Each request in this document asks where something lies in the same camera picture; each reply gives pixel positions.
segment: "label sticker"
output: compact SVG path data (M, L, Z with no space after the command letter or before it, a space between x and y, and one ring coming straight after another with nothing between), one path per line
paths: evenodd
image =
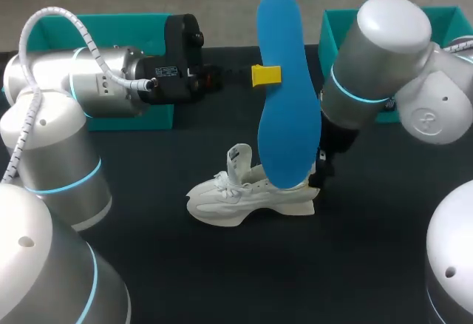
M157 78L168 78L171 76L177 76L177 67L157 67L156 77Z

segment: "teal bin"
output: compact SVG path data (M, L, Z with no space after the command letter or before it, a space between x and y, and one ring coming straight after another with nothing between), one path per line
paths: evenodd
M459 7L424 7L432 25L432 40L441 47L460 36L470 36L473 28ZM356 19L358 10L325 10L319 42L319 60L324 77L330 74L338 49ZM381 112L378 123L399 122L396 111Z
M120 15L82 15L99 48L131 45L145 54L164 55L164 27L167 13L133 13ZM75 49L85 47L77 29L61 16L43 17L33 28L28 51ZM89 130L153 130L171 129L173 105L151 106L135 118L89 118Z

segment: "robot logo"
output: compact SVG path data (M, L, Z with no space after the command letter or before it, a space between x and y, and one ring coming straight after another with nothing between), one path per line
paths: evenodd
M413 112L412 126L424 135L436 135L442 131L434 111L426 108L417 109Z

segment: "screw hole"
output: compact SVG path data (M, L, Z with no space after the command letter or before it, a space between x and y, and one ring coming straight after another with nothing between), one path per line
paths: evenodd
M30 237L20 237L18 239L18 244L22 248L32 248L35 245L35 242Z
M445 277L452 278L455 276L456 273L457 269L455 267L448 267L448 269L445 271Z

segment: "white sneaker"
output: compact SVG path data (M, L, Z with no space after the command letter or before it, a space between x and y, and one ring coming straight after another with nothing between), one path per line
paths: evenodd
M237 144L227 153L227 172L195 186L187 195L187 210L214 226L238 226L252 211L273 209L283 215L313 215L319 189L307 180L292 189L277 189L262 165L251 168L251 147Z

